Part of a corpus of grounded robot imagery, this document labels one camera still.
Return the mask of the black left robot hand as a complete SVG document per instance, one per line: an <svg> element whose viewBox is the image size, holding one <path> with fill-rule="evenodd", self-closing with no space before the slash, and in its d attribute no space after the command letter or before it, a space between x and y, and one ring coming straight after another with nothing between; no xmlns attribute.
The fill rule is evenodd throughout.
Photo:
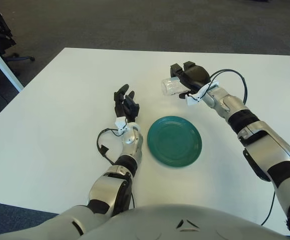
<svg viewBox="0 0 290 240"><path fill-rule="evenodd" d="M139 104L135 103L133 98L135 92L132 90L129 94L126 94L129 89L129 85L123 85L117 92L114 92L115 102L115 114L116 117L126 117L127 122L135 122L135 118L139 113Z"/></svg>

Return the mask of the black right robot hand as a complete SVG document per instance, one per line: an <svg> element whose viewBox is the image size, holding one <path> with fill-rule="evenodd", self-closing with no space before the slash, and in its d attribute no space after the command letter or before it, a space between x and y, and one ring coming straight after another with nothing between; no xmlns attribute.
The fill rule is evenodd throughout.
<svg viewBox="0 0 290 240"><path fill-rule="evenodd" d="M191 61L185 62L183 68L177 63L171 65L170 75L171 77L178 77L180 83L188 89L178 95L180 99L185 99L185 96L189 93L198 93L203 86L211 82L210 76L205 68Z"/></svg>

